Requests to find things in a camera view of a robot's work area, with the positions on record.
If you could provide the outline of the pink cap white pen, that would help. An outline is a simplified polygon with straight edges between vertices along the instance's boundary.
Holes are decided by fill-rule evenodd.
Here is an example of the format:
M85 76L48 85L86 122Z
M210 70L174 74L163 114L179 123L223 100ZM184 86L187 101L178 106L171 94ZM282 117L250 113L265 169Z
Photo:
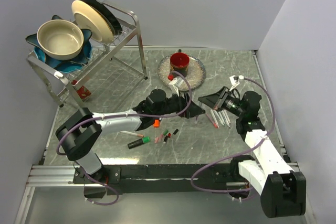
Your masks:
M218 128L219 128L219 125L218 125L218 121L217 121L217 118L216 118L216 116L215 116L215 113L214 113L213 110L210 110L210 113L211 113L212 118L213 118L213 120L214 120L214 125L215 125L215 127L218 129Z

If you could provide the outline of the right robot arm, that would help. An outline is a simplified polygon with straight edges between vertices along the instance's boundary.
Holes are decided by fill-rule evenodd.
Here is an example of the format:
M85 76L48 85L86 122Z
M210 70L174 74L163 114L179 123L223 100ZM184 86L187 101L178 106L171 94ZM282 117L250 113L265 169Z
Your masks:
M244 178L260 195L260 203L268 218L301 216L306 212L306 178L294 171L278 153L259 118L261 95L246 91L236 97L223 87L218 92L199 97L198 101L216 111L237 116L236 130L253 150L254 158L240 155L232 158L231 178Z

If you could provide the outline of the white pen pink tip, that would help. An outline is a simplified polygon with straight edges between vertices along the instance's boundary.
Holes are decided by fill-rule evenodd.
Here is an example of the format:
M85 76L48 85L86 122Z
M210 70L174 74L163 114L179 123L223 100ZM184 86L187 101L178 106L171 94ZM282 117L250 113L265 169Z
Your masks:
M211 124L212 124L215 128L217 128L217 124L213 121L213 119L212 119L207 113L205 113L205 115L206 115L206 117L208 118L208 120L211 122Z

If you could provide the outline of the orange cap black highlighter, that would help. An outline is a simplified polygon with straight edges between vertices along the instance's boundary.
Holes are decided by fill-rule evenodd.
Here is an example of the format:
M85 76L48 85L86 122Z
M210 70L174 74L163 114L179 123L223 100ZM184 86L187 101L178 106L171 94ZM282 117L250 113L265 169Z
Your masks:
M155 120L153 126L155 128L159 127L160 126L160 121L159 120Z

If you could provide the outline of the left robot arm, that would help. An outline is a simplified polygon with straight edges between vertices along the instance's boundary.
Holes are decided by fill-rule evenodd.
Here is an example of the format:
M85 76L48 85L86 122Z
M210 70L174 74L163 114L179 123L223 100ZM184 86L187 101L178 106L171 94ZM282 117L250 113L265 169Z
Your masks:
M56 130L57 147L64 150L57 154L65 155L80 165L91 182L108 183L109 175L92 150L101 134L137 132L153 126L161 118L180 116L190 119L204 113L205 110L196 105L187 93L167 97L162 89L152 90L145 100L124 112L103 114L80 108Z

